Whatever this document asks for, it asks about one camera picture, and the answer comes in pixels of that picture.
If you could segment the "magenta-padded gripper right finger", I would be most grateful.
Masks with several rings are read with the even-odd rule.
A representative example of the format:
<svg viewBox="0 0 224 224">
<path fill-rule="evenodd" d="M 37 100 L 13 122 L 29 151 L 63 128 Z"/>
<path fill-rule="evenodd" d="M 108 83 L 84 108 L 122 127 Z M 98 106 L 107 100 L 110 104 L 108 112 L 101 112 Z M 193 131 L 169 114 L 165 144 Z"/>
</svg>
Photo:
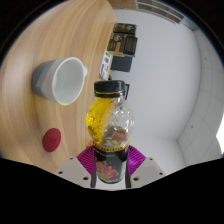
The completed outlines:
<svg viewBox="0 0 224 224">
<path fill-rule="evenodd" d="M 134 189 L 148 185 L 165 176 L 165 171 L 153 157 L 146 157 L 130 146 L 127 157 L 127 188 Z"/>
</svg>

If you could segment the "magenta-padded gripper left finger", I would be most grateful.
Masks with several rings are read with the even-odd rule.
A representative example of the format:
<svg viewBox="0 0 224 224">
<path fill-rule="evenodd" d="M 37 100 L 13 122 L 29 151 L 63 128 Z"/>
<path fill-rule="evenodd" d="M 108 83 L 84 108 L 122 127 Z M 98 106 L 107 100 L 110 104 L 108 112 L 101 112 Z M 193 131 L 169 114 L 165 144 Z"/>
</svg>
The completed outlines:
<svg viewBox="0 0 224 224">
<path fill-rule="evenodd" d="M 69 157 L 58 168 L 56 175 L 84 188 L 96 186 L 94 149 L 86 148 L 77 157 Z"/>
</svg>

